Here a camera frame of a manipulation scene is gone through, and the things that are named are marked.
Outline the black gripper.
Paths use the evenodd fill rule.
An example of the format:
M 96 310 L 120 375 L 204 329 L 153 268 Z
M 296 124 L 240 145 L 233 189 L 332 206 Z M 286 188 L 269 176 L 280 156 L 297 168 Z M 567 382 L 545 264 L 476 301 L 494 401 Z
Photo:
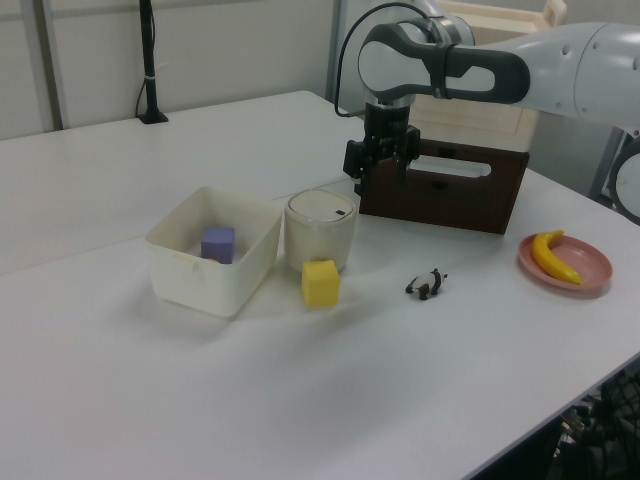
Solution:
M 411 162 L 420 156 L 420 131 L 409 124 L 409 105 L 374 105 L 364 110 L 364 138 L 349 140 L 343 171 L 354 178 L 354 192 L 363 197 L 367 180 L 380 162 L 390 161 L 400 183 Z

